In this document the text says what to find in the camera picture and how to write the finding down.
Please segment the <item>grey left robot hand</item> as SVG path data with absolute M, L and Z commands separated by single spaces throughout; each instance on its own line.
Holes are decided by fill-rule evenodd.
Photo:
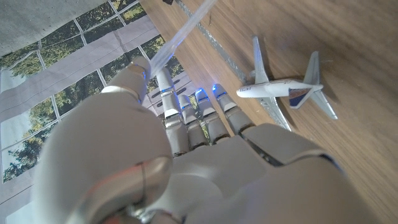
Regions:
M 33 223 L 379 223 L 329 153 L 273 124 L 255 125 L 213 89 L 205 136 L 166 82 L 163 125 L 142 101 L 151 73 L 136 57 L 53 128 L 32 189 Z

